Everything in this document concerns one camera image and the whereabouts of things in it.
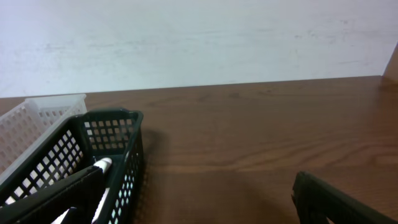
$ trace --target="wall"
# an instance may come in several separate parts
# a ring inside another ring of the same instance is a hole
[[[395,0],[0,1],[0,97],[382,75]]]

